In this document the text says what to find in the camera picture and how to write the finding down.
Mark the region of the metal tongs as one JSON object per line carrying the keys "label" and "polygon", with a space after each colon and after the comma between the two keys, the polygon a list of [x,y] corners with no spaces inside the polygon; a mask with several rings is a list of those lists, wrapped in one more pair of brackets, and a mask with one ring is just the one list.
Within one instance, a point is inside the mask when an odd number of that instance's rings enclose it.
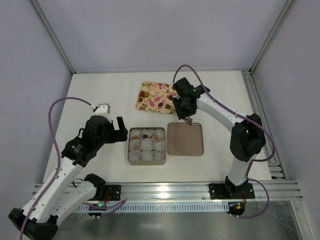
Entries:
{"label": "metal tongs", "polygon": [[189,116],[184,117],[183,121],[185,121],[189,126],[193,125],[193,119]]}

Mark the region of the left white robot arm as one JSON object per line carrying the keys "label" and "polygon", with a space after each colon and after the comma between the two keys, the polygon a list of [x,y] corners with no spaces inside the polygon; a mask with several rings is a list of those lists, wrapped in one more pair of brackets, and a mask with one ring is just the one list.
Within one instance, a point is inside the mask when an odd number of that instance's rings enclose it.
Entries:
{"label": "left white robot arm", "polygon": [[128,130],[123,118],[118,116],[119,129],[102,115],[93,115],[86,122],[82,136],[67,142],[58,152],[58,163],[40,190],[23,208],[14,208],[9,219],[20,235],[31,240],[51,240],[62,222],[76,208],[88,200],[101,200],[107,194],[106,181],[88,174],[81,184],[63,195],[69,183],[86,167],[105,144],[125,142]]}

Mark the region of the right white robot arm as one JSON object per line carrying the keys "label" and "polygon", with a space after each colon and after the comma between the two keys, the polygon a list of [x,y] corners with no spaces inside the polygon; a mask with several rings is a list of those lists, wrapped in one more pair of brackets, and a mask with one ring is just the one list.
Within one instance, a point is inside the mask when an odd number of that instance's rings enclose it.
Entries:
{"label": "right white robot arm", "polygon": [[178,119],[189,121],[198,110],[221,123],[231,134],[229,149],[233,155],[230,172],[224,183],[209,185],[211,199],[254,198],[248,174],[254,158],[266,144],[261,118],[253,113],[242,119],[236,110],[224,105],[210,94],[210,89],[194,87],[184,77],[173,84],[176,97],[172,98]]}

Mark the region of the white paper cup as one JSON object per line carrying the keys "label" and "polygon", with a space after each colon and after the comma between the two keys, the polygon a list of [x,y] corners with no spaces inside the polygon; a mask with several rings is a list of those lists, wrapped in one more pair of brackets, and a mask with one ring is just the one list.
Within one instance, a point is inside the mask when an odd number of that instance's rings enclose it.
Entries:
{"label": "white paper cup", "polygon": [[141,130],[141,140],[144,140],[145,138],[143,137],[143,135],[148,135],[148,138],[146,138],[146,139],[151,139],[152,141],[153,141],[153,139],[152,139],[152,136],[153,136],[153,134],[154,134],[154,132],[155,132],[155,130],[154,129],[142,129]]}
{"label": "white paper cup", "polygon": [[154,161],[163,162],[166,160],[166,152],[165,151],[153,151]]}
{"label": "white paper cup", "polygon": [[163,152],[166,149],[165,139],[160,139],[153,142],[153,150],[158,152]]}
{"label": "white paper cup", "polygon": [[140,153],[140,158],[144,162],[152,162],[154,161],[154,153],[151,150],[143,150]]}
{"label": "white paper cup", "polygon": [[[130,141],[129,145],[128,145],[129,152],[138,152],[138,153],[140,153],[141,152],[140,143],[141,143],[141,140],[138,140],[138,139]],[[139,149],[133,150],[133,146],[134,145],[138,145]]]}
{"label": "white paper cup", "polygon": [[[134,128],[130,131],[129,133],[129,141],[132,141],[132,140],[140,140],[141,139],[141,132],[142,130],[141,129],[137,129],[137,128]],[[132,139],[132,137],[136,135],[136,136],[139,136],[139,139]]]}
{"label": "white paper cup", "polygon": [[141,140],[140,149],[141,151],[145,151],[145,150],[153,151],[154,150],[153,141],[150,138]]}
{"label": "white paper cup", "polygon": [[[158,135],[159,139],[154,139],[154,135]],[[166,132],[163,129],[156,129],[152,136],[153,141],[159,141],[166,138]]]}
{"label": "white paper cup", "polygon": [[129,152],[128,153],[128,161],[129,162],[139,162],[141,160],[141,155],[139,152]]}

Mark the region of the floral tray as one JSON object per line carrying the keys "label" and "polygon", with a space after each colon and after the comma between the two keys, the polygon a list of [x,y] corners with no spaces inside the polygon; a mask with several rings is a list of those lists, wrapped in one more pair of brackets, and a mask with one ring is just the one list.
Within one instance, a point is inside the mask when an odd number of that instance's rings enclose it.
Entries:
{"label": "floral tray", "polygon": [[173,98],[176,96],[177,93],[171,84],[144,81],[141,84],[135,107],[145,112],[175,115]]}

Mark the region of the gold tin box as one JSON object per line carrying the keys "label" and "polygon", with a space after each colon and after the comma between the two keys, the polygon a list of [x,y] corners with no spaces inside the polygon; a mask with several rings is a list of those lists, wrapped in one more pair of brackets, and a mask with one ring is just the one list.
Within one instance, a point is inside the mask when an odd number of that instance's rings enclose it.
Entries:
{"label": "gold tin box", "polygon": [[132,166],[162,166],[166,163],[166,147],[163,127],[132,127],[127,160]]}

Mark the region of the gold tin lid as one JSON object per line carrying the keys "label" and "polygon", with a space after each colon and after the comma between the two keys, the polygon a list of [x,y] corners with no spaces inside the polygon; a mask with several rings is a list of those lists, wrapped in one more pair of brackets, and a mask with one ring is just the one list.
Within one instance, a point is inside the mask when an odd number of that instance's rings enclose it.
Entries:
{"label": "gold tin lid", "polygon": [[170,156],[200,157],[204,154],[200,123],[172,122],[167,125],[167,153]]}

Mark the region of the left black mount plate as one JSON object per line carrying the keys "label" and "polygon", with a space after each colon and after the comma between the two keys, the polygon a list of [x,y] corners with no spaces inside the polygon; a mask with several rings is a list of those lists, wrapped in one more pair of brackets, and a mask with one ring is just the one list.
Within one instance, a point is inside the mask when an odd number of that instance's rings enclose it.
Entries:
{"label": "left black mount plate", "polygon": [[94,199],[97,201],[119,201],[121,199],[121,185],[103,184],[98,187]]}

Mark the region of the black mount plate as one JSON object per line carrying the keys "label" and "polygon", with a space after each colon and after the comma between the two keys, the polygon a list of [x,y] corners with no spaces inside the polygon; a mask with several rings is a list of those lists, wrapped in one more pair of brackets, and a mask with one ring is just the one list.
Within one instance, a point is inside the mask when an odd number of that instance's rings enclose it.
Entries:
{"label": "black mount plate", "polygon": [[119,201],[121,199],[121,185],[103,184],[98,187],[94,199],[97,201]]}
{"label": "black mount plate", "polygon": [[255,199],[256,195],[251,183],[244,183],[239,186],[227,185],[225,183],[211,183],[208,185],[211,200],[228,199]]}

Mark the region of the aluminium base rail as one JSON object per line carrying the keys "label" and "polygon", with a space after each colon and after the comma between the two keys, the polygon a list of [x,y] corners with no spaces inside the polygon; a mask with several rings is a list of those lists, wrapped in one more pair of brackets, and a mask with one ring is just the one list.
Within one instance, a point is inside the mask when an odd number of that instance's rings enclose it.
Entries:
{"label": "aluminium base rail", "polygon": [[[127,182],[120,183],[121,198],[130,200],[164,199],[164,200],[208,200],[212,190],[209,182]],[[302,200],[303,194],[295,180],[269,180],[261,184],[252,181],[255,199]]]}

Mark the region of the right black mount plate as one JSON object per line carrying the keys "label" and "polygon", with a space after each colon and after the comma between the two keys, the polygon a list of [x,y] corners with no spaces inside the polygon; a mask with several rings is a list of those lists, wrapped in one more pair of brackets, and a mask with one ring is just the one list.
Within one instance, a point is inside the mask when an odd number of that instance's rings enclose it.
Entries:
{"label": "right black mount plate", "polygon": [[211,200],[228,199],[255,199],[256,195],[251,183],[244,183],[239,186],[227,185],[225,183],[211,183],[208,185]]}

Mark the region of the left aluminium frame post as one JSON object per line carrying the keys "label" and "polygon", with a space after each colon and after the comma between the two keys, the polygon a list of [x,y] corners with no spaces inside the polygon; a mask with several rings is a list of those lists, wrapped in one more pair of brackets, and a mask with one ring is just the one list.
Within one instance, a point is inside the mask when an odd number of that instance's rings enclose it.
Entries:
{"label": "left aluminium frame post", "polygon": [[68,69],[68,71],[70,72],[71,75],[74,75],[76,73],[74,67],[72,66],[63,46],[61,45],[54,29],[52,28],[45,12],[43,11],[40,3],[38,0],[29,0],[28,1],[31,5],[31,7],[33,8],[36,16],[38,17],[39,21],[41,22],[41,24],[43,25],[45,31],[47,32],[53,46],[55,47],[55,49],[57,50],[60,58],[62,59],[64,65],[66,66],[66,68]]}

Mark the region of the aluminium frame post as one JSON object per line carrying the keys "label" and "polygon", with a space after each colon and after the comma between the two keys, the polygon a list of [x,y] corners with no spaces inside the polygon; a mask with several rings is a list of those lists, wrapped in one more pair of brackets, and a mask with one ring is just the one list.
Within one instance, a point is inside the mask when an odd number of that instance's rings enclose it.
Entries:
{"label": "aluminium frame post", "polygon": [[294,7],[296,0],[286,0],[284,5],[281,7],[281,10],[277,17],[275,18],[274,23],[272,24],[272,27],[270,31],[268,32],[265,40],[263,41],[263,44],[261,48],[259,49],[250,69],[249,72],[251,75],[254,74],[254,72],[257,70],[259,64],[261,63],[263,57],[267,53],[268,49],[272,45],[273,41],[275,40],[278,32],[282,28],[286,18],[290,14],[292,8]]}
{"label": "aluminium frame post", "polygon": [[74,75],[76,73],[74,67],[72,66],[63,46],[61,45],[54,29],[52,28],[45,12],[43,11],[40,3],[38,0],[29,0],[28,1],[31,5],[31,7],[33,8],[36,16],[38,17],[39,21],[41,22],[41,24],[43,25],[45,31],[47,32],[53,46],[55,47],[55,49],[57,50],[60,58],[62,59],[64,65],[66,66],[66,68],[68,69],[68,71],[70,72],[71,75]]}

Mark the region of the right aluminium frame post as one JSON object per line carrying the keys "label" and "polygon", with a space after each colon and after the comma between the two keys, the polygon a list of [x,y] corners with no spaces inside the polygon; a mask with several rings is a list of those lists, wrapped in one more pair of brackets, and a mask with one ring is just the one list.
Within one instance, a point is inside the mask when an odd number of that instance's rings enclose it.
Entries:
{"label": "right aluminium frame post", "polygon": [[272,27],[270,31],[268,32],[265,40],[263,41],[263,44],[261,48],[259,49],[250,69],[249,72],[251,75],[254,74],[254,72],[257,70],[259,64],[261,63],[263,57],[267,53],[268,49],[272,45],[273,41],[275,40],[278,32],[282,28],[286,18],[290,14],[292,8],[294,7],[296,0],[286,0],[284,5],[281,7],[281,10],[277,17],[275,18],[274,23],[272,24]]}

